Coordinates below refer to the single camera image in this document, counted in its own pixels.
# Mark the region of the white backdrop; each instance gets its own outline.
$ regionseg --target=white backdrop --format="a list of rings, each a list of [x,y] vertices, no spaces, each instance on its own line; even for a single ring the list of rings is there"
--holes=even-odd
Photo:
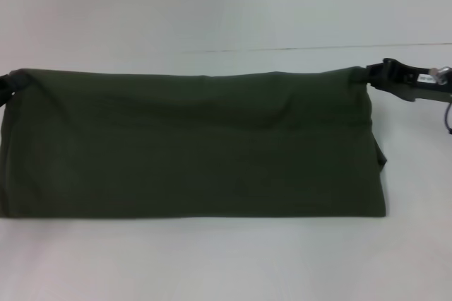
[[[450,0],[0,0],[0,73],[452,65]],[[0,301],[452,300],[444,103],[369,89],[388,217],[0,220]]]

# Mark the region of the olive green fabric bag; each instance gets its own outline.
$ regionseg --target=olive green fabric bag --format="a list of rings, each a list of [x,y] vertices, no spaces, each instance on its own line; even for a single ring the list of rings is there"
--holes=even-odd
[[[3,216],[385,216],[366,69],[21,72],[1,130]]]

